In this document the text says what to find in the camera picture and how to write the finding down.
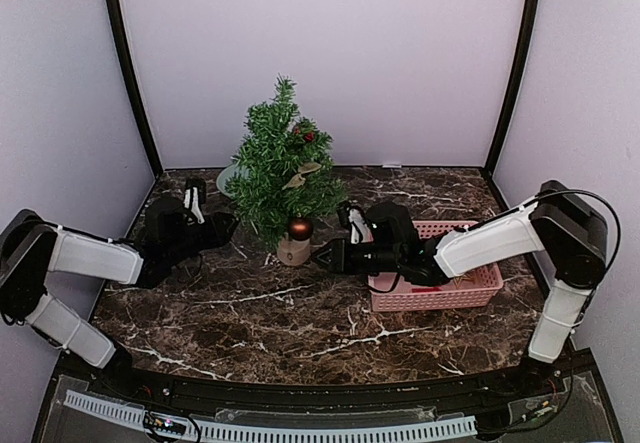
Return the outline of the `brown ball ornament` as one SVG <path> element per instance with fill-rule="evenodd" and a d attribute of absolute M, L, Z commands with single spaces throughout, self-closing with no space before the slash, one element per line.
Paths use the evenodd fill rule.
<path fill-rule="evenodd" d="M 291 240 L 306 241 L 311 238 L 314 231 L 313 223 L 309 218 L 292 218 L 287 227 L 287 232 Z"/>

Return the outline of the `pink plastic basket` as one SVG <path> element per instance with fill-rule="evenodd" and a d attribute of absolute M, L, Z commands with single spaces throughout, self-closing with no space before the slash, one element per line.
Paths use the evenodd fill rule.
<path fill-rule="evenodd" d="M 470 290 L 456 290 L 451 284 L 441 285 L 442 292 L 414 294 L 412 285 L 400 278 L 395 289 L 390 292 L 394 273 L 369 276 L 367 283 L 371 290 L 371 303 L 375 312 L 431 311 L 456 308 L 483 307 L 503 288 L 503 279 L 497 263 L 480 267 L 476 272 L 480 286 Z"/>

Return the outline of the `small green christmas tree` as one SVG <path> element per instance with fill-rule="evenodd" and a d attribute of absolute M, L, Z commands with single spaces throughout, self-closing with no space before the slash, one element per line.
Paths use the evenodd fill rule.
<path fill-rule="evenodd" d="M 301 121 L 315 124 L 313 142 L 293 135 L 293 127 Z M 248 108 L 244 126 L 246 134 L 232 158 L 239 170 L 228 185 L 235 213 L 281 263 L 302 266 L 310 258 L 311 238 L 291 240 L 289 221 L 304 217 L 314 223 L 335 213 L 347 197 L 343 181 L 334 173 L 333 139 L 302 115 L 296 83 L 282 75 L 276 78 L 271 99 Z M 307 162 L 317 162 L 322 168 L 308 175 L 303 186 L 283 190 Z"/>

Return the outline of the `brown reindeer ornament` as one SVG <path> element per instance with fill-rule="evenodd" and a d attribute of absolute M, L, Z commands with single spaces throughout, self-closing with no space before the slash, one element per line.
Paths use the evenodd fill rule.
<path fill-rule="evenodd" d="M 289 181 L 283 185 L 282 189 L 295 189 L 303 186 L 306 182 L 306 177 L 322 168 L 322 165 L 317 162 L 307 162 L 298 167 L 296 173 L 289 179 Z"/>

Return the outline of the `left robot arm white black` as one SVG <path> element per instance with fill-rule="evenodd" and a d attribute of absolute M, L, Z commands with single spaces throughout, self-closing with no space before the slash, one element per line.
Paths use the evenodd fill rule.
<path fill-rule="evenodd" d="M 77 274 L 134 288 L 157 287 L 179 263 L 230 242 L 238 220 L 203 215 L 175 198 L 152 204 L 142 240 L 110 239 L 48 222 L 19 211 L 1 233 L 1 317 L 27 324 L 59 349 L 103 370 L 101 380 L 120 399 L 141 390 L 132 357 L 46 288 L 49 274 Z"/>

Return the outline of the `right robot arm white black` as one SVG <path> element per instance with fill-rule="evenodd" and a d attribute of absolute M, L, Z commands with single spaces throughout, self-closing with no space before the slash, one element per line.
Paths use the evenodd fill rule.
<path fill-rule="evenodd" d="M 593 295 L 609 273 L 620 246 L 610 245 L 608 219 L 588 204 L 592 193 L 557 180 L 518 206 L 471 226 L 420 237 L 409 210 L 384 201 L 362 210 L 338 209 L 347 238 L 335 238 L 311 254 L 320 268 L 340 275 L 392 273 L 424 287 L 445 284 L 465 273 L 512 257 L 544 252 L 555 268 L 554 282 L 529 341 L 528 360 L 510 376 L 521 397 L 534 395 L 577 328 Z"/>

